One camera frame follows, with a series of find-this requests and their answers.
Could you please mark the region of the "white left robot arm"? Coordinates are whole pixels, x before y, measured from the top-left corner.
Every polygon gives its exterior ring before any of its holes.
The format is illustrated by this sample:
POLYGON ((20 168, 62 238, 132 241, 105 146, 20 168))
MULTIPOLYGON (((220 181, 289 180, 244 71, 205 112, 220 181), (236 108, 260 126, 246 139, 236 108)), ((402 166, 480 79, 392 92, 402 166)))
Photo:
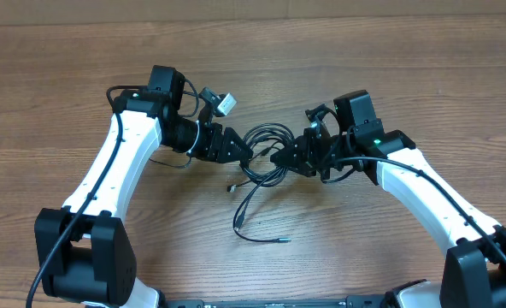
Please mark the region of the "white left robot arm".
POLYGON ((108 135, 84 180, 59 209, 43 208, 34 223, 37 289, 87 307, 164 307, 161 291, 138 278, 124 222, 131 196, 152 154, 166 146, 205 162, 245 162, 251 148, 235 130, 214 122, 237 100, 208 87, 192 90, 196 107, 179 112, 191 82, 176 68, 154 66, 145 86, 106 91, 112 109, 108 135))

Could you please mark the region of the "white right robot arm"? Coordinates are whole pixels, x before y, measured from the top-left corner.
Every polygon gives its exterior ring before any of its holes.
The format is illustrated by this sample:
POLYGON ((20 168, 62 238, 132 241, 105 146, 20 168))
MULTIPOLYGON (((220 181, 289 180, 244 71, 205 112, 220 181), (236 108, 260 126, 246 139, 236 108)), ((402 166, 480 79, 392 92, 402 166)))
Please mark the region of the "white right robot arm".
POLYGON ((308 110, 310 126, 271 160, 331 181, 349 166, 399 200, 444 254, 440 282, 418 280, 365 299, 365 307, 506 307, 506 227, 476 209, 429 165, 415 142, 386 132, 365 90, 308 110))

